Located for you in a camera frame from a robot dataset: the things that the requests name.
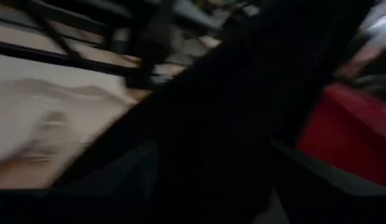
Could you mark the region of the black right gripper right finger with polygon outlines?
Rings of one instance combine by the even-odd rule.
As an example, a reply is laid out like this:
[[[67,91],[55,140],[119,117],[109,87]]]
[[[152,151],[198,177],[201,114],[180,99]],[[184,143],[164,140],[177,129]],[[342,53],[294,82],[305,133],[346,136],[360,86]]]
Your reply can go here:
[[[270,175],[290,223],[386,223],[386,187],[279,142]]]

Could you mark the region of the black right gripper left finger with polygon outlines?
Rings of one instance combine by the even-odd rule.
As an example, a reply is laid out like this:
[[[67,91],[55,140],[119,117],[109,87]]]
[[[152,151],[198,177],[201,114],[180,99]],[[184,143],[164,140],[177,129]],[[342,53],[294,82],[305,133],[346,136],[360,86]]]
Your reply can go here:
[[[158,147],[146,141],[63,187],[0,190],[0,223],[141,223],[157,171]]]

